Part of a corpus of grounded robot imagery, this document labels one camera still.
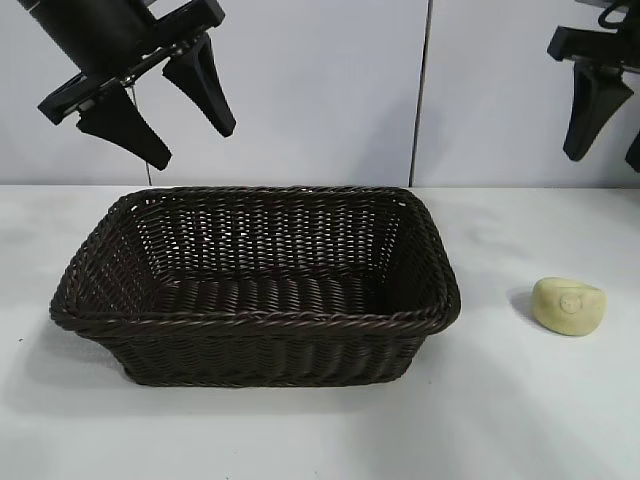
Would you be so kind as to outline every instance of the basket rim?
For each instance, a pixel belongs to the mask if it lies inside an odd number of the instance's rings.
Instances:
[[[441,261],[434,264],[445,278],[452,279],[439,285],[438,301],[427,308],[394,312],[391,314],[342,314],[311,311],[240,311],[240,312],[101,312],[81,310],[75,302],[75,292],[81,285],[79,277],[83,264],[90,260],[102,247],[104,238],[110,229],[127,214],[128,208],[135,202],[176,195],[242,195],[260,197],[273,194],[285,194],[291,198],[308,196],[394,195],[414,209],[417,228],[426,228],[425,222],[433,222],[425,204],[412,192],[401,187],[173,187],[151,188],[127,194],[118,199],[107,211],[88,238],[82,243],[65,270],[56,292],[51,300],[51,318],[62,328],[92,337],[103,336],[166,336],[166,335],[203,335],[207,333],[237,333],[250,328],[252,333],[262,330],[300,332],[312,335],[316,327],[318,332],[326,333],[328,328],[341,333],[357,332],[363,334],[433,334],[447,328],[460,312],[460,292],[455,274],[449,264],[439,235],[432,238],[438,242],[442,252]]]

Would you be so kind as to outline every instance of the white wall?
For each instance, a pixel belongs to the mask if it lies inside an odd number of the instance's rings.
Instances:
[[[639,98],[581,162],[562,151],[573,64],[546,49],[558,25],[595,28],[600,12],[573,0],[434,0],[415,184],[640,186],[624,161]]]
[[[156,184],[406,185],[427,0],[221,4],[212,33],[236,133],[220,137],[149,73],[140,108],[174,153]],[[76,68],[15,0],[3,2],[0,44],[0,183],[146,182],[136,157],[36,110]]]

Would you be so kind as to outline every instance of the tabletop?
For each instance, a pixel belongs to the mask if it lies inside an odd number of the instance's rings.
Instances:
[[[416,189],[462,313],[407,374],[343,389],[154,389],[55,326],[89,231],[137,187],[0,187],[0,476],[637,479],[640,190]],[[529,313],[541,277],[603,288],[587,337]]]

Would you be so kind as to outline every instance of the wicker basket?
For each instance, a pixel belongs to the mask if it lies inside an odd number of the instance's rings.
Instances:
[[[178,188],[121,198],[51,302],[154,386],[346,386],[402,375],[460,298],[396,188]]]

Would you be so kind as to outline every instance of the brown wicker basket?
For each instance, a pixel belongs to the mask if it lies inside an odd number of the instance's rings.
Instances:
[[[121,198],[51,302],[145,385],[346,386],[402,375],[460,298],[399,188],[177,188]]]

